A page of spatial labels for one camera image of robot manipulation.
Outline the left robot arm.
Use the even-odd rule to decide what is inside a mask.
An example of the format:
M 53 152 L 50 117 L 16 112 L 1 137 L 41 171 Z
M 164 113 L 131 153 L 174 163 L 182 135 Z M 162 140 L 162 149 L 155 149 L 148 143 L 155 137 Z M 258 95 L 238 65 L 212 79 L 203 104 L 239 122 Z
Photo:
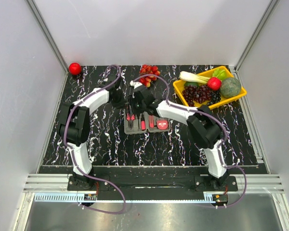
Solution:
M 88 95 L 64 104 L 60 113 L 58 132 L 68 148 L 73 163 L 72 185 L 90 190 L 95 185 L 93 167 L 89 160 L 87 140 L 91 131 L 90 116 L 100 106 L 112 104 L 114 108 L 125 107 L 121 89 L 121 74 L 108 77 Z

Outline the red handled pliers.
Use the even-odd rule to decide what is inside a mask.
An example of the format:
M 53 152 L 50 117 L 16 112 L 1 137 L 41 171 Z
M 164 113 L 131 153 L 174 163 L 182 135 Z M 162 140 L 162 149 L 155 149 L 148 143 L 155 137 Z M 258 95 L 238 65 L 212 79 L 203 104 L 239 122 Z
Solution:
M 134 124 L 134 120 L 135 120 L 135 115 L 127 113 L 126 114 L 126 120 L 128 121 L 128 128 L 132 129 L 133 128 L 133 124 Z

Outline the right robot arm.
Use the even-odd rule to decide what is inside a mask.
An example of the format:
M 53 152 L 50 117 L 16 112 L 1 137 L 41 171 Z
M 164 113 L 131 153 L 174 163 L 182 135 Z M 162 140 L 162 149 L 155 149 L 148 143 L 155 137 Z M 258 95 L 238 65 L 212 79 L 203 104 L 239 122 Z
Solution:
M 157 99 L 142 83 L 131 81 L 133 92 L 128 96 L 134 114 L 146 112 L 150 116 L 175 120 L 188 126 L 191 137 L 202 148 L 208 162 L 209 178 L 204 180 L 207 187 L 221 190 L 227 184 L 229 173 L 222 153 L 222 125 L 203 105 L 190 108 L 167 100 Z

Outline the red tape measure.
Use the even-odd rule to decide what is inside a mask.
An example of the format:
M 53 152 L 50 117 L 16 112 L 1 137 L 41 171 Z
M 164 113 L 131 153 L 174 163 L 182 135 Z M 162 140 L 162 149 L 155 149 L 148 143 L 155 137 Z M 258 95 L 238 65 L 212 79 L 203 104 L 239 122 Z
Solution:
M 157 120 L 157 128 L 159 130 L 167 130 L 169 128 L 169 122 L 166 119 Z

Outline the grey plastic tool case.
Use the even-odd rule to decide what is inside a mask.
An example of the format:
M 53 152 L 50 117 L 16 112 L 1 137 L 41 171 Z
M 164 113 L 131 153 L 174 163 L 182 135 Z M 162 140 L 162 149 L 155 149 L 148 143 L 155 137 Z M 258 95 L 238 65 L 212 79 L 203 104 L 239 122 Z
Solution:
M 141 114 L 139 115 L 135 115 L 135 120 L 134 120 L 134 124 L 133 124 L 133 128 L 129 129 L 128 128 L 128 121 L 126 120 L 126 114 L 130 113 L 133 114 L 131 112 L 130 109 L 125 109 L 124 110 L 124 132 L 127 135 L 133 135 L 133 134 L 144 134 L 146 132 L 149 133 L 161 133 L 161 132 L 168 132 L 170 131 L 170 120 L 167 118 L 163 118 L 163 117 L 157 117 L 157 116 L 153 116 L 154 117 L 154 124 L 155 126 L 153 128 L 149 127 L 149 114 L 147 112 L 141 113 L 144 114 L 144 118 L 145 118 L 145 124 L 146 124 L 146 130 L 141 130 Z M 167 130 L 159 130 L 157 128 L 157 120 L 160 119 L 166 119 L 169 122 L 169 128 Z

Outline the red utility knife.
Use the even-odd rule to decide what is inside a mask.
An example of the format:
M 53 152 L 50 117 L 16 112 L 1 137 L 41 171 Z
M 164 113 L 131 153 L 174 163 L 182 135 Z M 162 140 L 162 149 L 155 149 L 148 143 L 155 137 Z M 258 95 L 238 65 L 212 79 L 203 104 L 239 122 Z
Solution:
M 149 116 L 149 127 L 153 128 L 155 126 L 154 124 L 154 117 L 152 115 Z

